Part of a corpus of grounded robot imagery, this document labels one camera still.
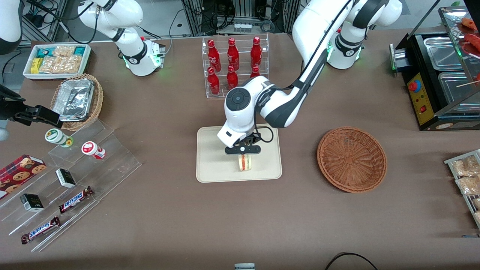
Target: floor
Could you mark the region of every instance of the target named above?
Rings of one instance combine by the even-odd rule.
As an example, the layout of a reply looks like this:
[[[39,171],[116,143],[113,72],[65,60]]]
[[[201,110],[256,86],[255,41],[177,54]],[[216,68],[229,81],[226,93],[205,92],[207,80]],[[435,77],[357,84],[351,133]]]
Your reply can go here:
[[[70,0],[67,4],[65,14],[66,17],[72,17],[77,14],[76,7],[82,0]],[[388,27],[377,27],[376,29],[408,29],[413,28],[418,23],[420,18],[426,13],[426,11],[435,3],[435,0],[400,0],[403,3],[403,11],[400,18]],[[190,29],[187,24],[187,18],[184,12],[180,12],[175,18],[175,23],[172,21],[175,14],[183,8],[180,0],[137,0],[144,12],[144,20],[141,26],[156,35],[161,37],[169,36],[169,28],[172,25],[170,34],[174,37],[186,37],[189,36]],[[441,0],[438,7],[450,6],[455,0]],[[421,27],[435,27],[440,24],[440,17],[438,16],[436,7],[430,15],[426,18]],[[73,20],[68,22],[71,35],[77,40],[88,41],[91,38],[93,30],[85,26],[80,20]],[[138,29],[140,35],[149,36]],[[108,40],[106,36],[101,33],[95,35],[94,41]],[[65,32],[60,29],[56,36],[57,42],[70,41]],[[3,66],[5,62],[12,56],[12,54],[0,56],[0,66]],[[23,76],[22,71],[25,67],[28,59],[28,53],[22,52],[21,55],[15,57],[10,61],[9,66],[13,66],[6,70],[5,73],[5,86],[12,90],[20,89]],[[5,121],[0,121],[0,127],[5,126]]]

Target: table surface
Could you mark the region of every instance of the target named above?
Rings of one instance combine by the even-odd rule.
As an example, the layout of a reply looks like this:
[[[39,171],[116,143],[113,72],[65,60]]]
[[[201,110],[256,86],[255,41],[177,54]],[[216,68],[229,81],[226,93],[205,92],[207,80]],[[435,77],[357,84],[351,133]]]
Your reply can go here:
[[[40,253],[0,225],[0,269],[323,269],[343,251],[383,270],[478,269],[480,239],[460,238],[475,223],[443,160],[480,148],[479,133],[418,131],[403,80],[389,72],[388,45],[405,33],[371,31],[352,68],[324,69],[296,121],[279,130],[281,178],[210,184],[195,178],[196,135],[225,115],[223,101],[205,97],[202,39],[174,40],[165,68],[147,77],[125,68],[114,43],[92,43],[100,119],[143,165]],[[301,57],[287,35],[269,36],[270,79],[287,86]],[[25,79],[21,94],[48,106],[58,84]],[[317,145],[340,126],[385,149],[388,171],[375,190],[345,193],[322,176]],[[52,148],[45,124],[8,128],[2,166]]]

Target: red bottle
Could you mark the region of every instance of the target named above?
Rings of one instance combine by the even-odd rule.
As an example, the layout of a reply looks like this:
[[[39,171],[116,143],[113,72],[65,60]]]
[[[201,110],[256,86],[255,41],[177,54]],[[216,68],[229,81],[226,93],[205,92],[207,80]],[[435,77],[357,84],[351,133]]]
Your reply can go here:
[[[220,94],[220,81],[218,80],[218,76],[215,74],[215,70],[213,67],[208,67],[208,86],[210,87],[210,91],[212,91],[212,95],[217,96]]]
[[[238,70],[240,68],[239,49],[237,49],[237,46],[235,45],[235,39],[232,37],[228,39],[227,56],[228,64],[232,65],[235,70]]]
[[[253,46],[250,51],[250,66],[253,68],[255,65],[260,66],[262,64],[262,47],[260,47],[260,38],[253,38]]]
[[[260,70],[260,68],[257,65],[252,67],[252,74],[250,74],[250,78],[260,76],[260,73],[258,73],[259,70]]]
[[[228,66],[227,82],[229,90],[232,90],[239,85],[239,78],[232,65]]]
[[[215,68],[217,72],[220,72],[222,70],[222,65],[220,64],[220,54],[218,53],[218,50],[215,48],[215,42],[213,40],[209,40],[207,42],[208,44],[208,61],[210,62],[210,65]]]

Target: round wicker basket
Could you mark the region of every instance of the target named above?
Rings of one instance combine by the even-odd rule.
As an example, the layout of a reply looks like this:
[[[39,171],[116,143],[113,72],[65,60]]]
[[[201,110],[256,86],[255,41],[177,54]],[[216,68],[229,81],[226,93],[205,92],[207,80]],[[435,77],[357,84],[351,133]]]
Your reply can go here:
[[[387,170],[380,143],[355,127],[340,127],[325,134],[317,148],[317,161],[330,183],[351,193],[378,187]]]
[[[80,80],[80,79],[89,79],[95,83],[95,90],[92,98],[92,104],[90,105],[90,115],[88,116],[88,119],[83,122],[63,122],[62,129],[77,131],[84,125],[94,121],[100,114],[100,111],[102,110],[103,89],[95,77],[89,74],[82,74],[72,78],[68,78],[65,81]],[[50,109],[53,109],[53,105],[55,105],[55,101],[57,100],[57,95],[59,93],[59,90],[60,90],[60,85],[57,87],[57,91],[55,91],[55,93],[53,94],[53,99],[50,102]]]

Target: yellow control panel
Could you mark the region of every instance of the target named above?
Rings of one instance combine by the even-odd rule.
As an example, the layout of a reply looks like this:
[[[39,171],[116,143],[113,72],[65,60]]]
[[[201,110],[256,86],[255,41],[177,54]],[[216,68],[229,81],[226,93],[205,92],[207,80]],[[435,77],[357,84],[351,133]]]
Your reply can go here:
[[[427,91],[425,91],[425,87],[423,86],[420,73],[408,82],[407,87],[419,124],[423,125],[434,117],[434,113],[430,100],[428,99]]]

